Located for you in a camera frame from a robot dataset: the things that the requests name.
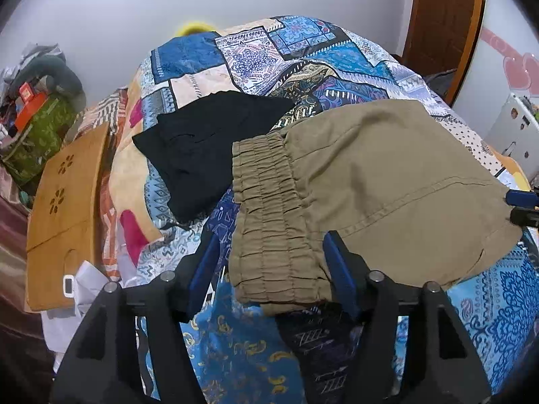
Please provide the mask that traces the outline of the black folded pants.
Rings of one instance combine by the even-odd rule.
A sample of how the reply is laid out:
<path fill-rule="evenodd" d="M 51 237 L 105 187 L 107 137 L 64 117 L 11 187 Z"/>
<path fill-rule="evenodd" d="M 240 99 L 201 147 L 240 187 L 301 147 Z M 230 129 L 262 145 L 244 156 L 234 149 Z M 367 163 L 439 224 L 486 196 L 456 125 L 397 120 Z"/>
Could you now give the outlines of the black folded pants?
<path fill-rule="evenodd" d="M 268 133 L 292 110 L 291 99 L 219 91 L 162 114 L 133 138 L 156 168 L 180 224 L 211 212 L 232 183 L 232 145 Z"/>

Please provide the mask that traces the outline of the blue patchwork quilt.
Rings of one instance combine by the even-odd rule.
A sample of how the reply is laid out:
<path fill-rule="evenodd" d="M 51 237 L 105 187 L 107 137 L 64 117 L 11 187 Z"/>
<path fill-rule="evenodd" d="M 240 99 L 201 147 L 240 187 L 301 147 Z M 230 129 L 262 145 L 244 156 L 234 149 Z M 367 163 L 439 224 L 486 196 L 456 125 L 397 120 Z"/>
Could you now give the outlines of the blue patchwork quilt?
<path fill-rule="evenodd" d="M 225 90 L 291 99 L 280 120 L 287 126 L 329 108 L 376 99 L 420 101 L 502 183 L 526 189 L 514 170 L 412 70 L 376 43 L 317 18 L 280 16 L 220 32 L 176 37 L 154 49 L 135 77 L 140 90 L 130 117 L 147 130 L 158 117 Z M 305 399 L 298 362 L 274 319 L 240 305 L 227 275 L 236 205 L 226 192 L 208 217 L 186 226 L 168 208 L 170 194 L 157 169 L 141 154 L 141 219 L 161 236 L 144 246 L 137 273 L 147 283 L 195 251 L 210 226 L 220 240 L 217 271 L 202 310 L 181 327 L 187 354 L 211 403 L 294 403 Z M 526 344 L 537 336 L 538 275 L 535 231 L 528 231 L 489 270 L 449 290 L 449 297 L 479 352 L 490 385 L 501 391 L 520 369 Z"/>

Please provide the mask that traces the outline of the green fabric storage bin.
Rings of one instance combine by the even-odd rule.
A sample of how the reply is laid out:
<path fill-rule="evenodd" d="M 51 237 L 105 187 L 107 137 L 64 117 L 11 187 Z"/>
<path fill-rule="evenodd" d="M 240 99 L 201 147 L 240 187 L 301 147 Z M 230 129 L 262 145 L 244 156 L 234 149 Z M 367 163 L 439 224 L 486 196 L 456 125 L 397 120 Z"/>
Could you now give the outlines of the green fabric storage bin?
<path fill-rule="evenodd" d="M 18 186 L 23 187 L 43 171 L 46 162 L 60 150 L 75 118 L 70 102 L 52 95 L 14 142 L 1 149 L 1 162 Z"/>

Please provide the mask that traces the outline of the floral orange blanket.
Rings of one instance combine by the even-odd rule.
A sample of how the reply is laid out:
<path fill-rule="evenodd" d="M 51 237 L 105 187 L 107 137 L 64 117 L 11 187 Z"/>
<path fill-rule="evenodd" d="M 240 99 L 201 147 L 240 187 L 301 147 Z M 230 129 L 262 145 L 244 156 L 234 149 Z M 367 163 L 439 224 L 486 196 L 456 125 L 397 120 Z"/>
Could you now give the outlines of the floral orange blanket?
<path fill-rule="evenodd" d="M 121 89 L 120 94 L 119 125 L 112 136 L 112 162 L 103 171 L 100 195 L 102 263 L 105 274 L 114 281 L 121 277 L 116 243 L 122 214 L 127 215 L 135 228 L 135 236 L 143 244 L 163 239 L 146 208 L 144 186 L 149 176 L 146 158 L 132 143 L 132 137 L 142 132 L 141 69 L 135 72 L 130 84 Z"/>

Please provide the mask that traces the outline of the yellow curved headrest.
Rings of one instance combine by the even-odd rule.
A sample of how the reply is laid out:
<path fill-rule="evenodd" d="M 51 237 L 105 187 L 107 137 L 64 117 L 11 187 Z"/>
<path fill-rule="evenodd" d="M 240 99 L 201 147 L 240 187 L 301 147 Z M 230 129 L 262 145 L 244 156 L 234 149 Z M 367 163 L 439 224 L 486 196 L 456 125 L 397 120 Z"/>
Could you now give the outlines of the yellow curved headrest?
<path fill-rule="evenodd" d="M 194 34 L 212 32 L 215 30 L 216 30 L 215 27 L 207 23 L 200 22 L 200 21 L 191 21 L 179 27 L 173 36 L 174 37 L 187 37 Z"/>

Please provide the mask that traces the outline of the brown wooden door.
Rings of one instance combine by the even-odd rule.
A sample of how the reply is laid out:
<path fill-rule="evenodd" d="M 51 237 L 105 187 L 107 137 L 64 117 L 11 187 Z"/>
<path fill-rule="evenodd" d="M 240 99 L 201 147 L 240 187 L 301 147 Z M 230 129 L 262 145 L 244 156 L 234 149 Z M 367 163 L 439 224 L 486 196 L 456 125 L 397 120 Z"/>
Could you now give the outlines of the brown wooden door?
<path fill-rule="evenodd" d="M 477 43 L 485 0 L 413 0 L 403 63 L 421 76 L 453 72 L 442 96 L 457 98 Z"/>

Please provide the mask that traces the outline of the wooden carved folding table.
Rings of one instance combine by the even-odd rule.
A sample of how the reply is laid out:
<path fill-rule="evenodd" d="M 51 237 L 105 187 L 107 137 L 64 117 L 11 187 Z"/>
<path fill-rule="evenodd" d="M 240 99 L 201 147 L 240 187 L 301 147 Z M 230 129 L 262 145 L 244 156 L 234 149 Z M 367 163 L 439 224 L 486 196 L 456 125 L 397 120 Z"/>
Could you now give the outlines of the wooden carved folding table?
<path fill-rule="evenodd" d="M 73 305 L 67 280 L 84 262 L 100 262 L 99 191 L 104 123 L 68 144 L 45 166 L 27 233 L 27 306 L 32 312 Z"/>

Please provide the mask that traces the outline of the orange red box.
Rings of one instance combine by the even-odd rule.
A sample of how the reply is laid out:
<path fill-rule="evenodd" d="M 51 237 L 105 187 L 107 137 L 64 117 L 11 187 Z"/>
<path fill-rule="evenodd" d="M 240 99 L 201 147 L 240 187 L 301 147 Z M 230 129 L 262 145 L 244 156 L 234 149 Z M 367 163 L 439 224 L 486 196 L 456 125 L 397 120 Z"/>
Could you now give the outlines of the orange red box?
<path fill-rule="evenodd" d="M 47 94 L 39 90 L 33 90 L 30 84 L 25 82 L 19 88 L 19 96 L 23 100 L 23 108 L 18 112 L 14 125 L 18 131 L 22 131 L 36 112 L 44 105 Z"/>

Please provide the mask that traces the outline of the grey neck pillow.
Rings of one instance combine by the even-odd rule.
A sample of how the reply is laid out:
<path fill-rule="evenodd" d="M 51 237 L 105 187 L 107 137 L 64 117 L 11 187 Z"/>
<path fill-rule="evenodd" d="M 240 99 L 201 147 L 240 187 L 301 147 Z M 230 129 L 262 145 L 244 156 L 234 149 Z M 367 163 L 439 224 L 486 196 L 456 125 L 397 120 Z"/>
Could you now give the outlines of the grey neck pillow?
<path fill-rule="evenodd" d="M 66 97 L 76 111 L 87 106 L 81 80 L 63 59 L 53 55 L 34 58 L 22 68 L 9 86 L 8 98 L 15 99 L 24 83 L 40 81 L 43 78 L 47 93 L 56 93 Z"/>

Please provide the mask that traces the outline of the white sliding wardrobe door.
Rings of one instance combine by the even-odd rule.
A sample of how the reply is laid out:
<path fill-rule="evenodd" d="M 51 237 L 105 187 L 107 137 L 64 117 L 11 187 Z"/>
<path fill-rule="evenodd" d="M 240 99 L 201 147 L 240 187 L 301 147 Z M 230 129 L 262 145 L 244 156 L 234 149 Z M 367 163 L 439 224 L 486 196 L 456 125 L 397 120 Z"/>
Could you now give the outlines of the white sliding wardrobe door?
<path fill-rule="evenodd" d="M 485 137 L 512 93 L 538 104 L 538 33 L 516 0 L 485 0 L 479 36 L 452 108 Z"/>

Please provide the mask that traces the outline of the khaki elastic-waist pants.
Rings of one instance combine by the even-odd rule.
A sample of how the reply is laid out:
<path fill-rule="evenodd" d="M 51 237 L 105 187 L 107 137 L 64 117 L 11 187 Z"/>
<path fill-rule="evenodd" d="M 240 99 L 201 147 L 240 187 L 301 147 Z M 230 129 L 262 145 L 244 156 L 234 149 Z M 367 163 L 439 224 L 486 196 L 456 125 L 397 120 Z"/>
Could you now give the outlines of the khaki elastic-waist pants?
<path fill-rule="evenodd" d="M 506 189 L 416 100 L 326 110 L 232 147 L 236 299 L 267 315 L 335 299 L 336 232 L 395 282 L 449 288 L 520 240 Z"/>

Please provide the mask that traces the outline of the pile of grey clothes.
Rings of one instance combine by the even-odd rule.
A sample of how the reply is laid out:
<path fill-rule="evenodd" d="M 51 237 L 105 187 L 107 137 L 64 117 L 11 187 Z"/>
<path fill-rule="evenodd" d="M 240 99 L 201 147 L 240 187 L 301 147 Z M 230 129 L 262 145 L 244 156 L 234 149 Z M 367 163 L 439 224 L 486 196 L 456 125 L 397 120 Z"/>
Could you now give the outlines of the pile of grey clothes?
<path fill-rule="evenodd" d="M 1 81 L 6 84 L 14 81 L 18 73 L 29 65 L 33 59 L 42 56 L 53 56 L 66 61 L 65 54 L 58 44 L 43 45 L 38 43 L 28 43 L 22 51 L 21 59 L 14 67 L 5 67 L 1 70 Z"/>

